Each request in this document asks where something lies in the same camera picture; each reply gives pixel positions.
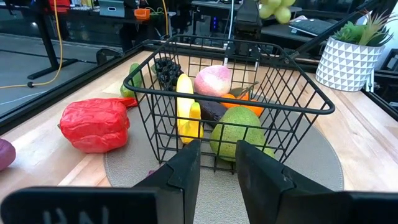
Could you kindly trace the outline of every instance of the eggplant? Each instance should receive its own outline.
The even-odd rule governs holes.
[[[225,114],[227,108],[221,103],[206,100],[197,100],[200,105],[201,118],[208,121],[219,121]],[[215,128],[217,123],[206,122]]]

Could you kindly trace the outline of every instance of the geometric pattern pot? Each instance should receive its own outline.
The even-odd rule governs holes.
[[[383,50],[384,46],[367,47],[329,37],[315,78],[330,88],[359,91],[372,74]]]

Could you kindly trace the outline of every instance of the black table leg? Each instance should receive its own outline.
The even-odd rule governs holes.
[[[192,20],[192,36],[195,36],[195,35],[197,35],[197,22],[198,22],[198,18],[197,18],[197,16],[198,16],[198,13],[197,13],[197,8],[195,8],[193,11],[192,11],[192,15],[193,15],[193,20]],[[191,37],[190,38],[190,43],[191,44],[194,44],[195,43],[195,37]]]
[[[27,78],[30,80],[34,80],[34,79],[42,77],[48,73],[57,71],[60,66],[60,64],[58,63],[57,56],[55,55],[55,51],[54,51],[54,47],[51,42],[49,31],[47,30],[47,26],[45,25],[44,15],[37,13],[35,20],[36,20],[37,27],[39,28],[39,32],[40,32],[40,35],[43,40],[45,51],[47,52],[47,56],[49,57],[51,67],[29,75]],[[62,67],[66,67],[75,62],[78,62],[78,60],[77,59],[67,60],[62,63]]]

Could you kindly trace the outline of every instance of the wire basket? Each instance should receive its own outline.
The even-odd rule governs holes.
[[[146,52],[149,54],[146,60],[124,80],[124,86],[136,94],[144,129],[159,163],[178,153],[183,147],[180,138],[188,137],[180,135],[177,130],[177,120],[182,119],[177,117],[178,97],[264,108],[259,117],[261,126],[184,118],[197,121],[199,127],[204,127],[204,136],[195,137],[201,139],[201,166],[214,171],[235,171],[234,154],[220,153],[225,152],[220,150],[224,144],[236,144],[224,138],[224,130],[231,127],[239,129],[244,140],[250,138],[248,133],[252,133],[254,129],[261,130],[266,140],[265,144],[254,145],[262,151],[272,149],[275,158],[283,163],[293,153],[318,116],[330,114],[335,109],[334,104],[311,78],[277,45],[245,40],[228,42],[226,39],[211,37],[195,37],[196,43],[201,43],[199,45],[180,44],[177,41],[181,37],[176,35],[156,48],[153,53]],[[223,41],[228,47],[221,49],[203,45],[204,42],[214,40]],[[191,77],[192,82],[201,69],[210,65],[225,65],[233,74],[232,88],[258,82],[250,95],[250,99],[256,101],[172,91],[175,80],[165,80],[156,72],[159,63],[155,61],[162,58],[173,61],[181,71]],[[142,78],[141,87],[132,85],[136,75]],[[211,138],[213,128],[209,124],[221,125],[220,139]],[[211,149],[210,141],[218,142],[216,150]]]

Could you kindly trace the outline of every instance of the grape cluster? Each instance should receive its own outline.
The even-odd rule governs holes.
[[[261,0],[259,16],[261,19],[267,19],[271,15],[275,15],[275,18],[281,24],[288,23],[292,16],[289,6],[294,2],[295,0]]]
[[[168,57],[155,59],[153,69],[160,85],[167,91],[173,91],[174,86],[177,86],[177,79],[183,73],[181,65],[177,65]]]

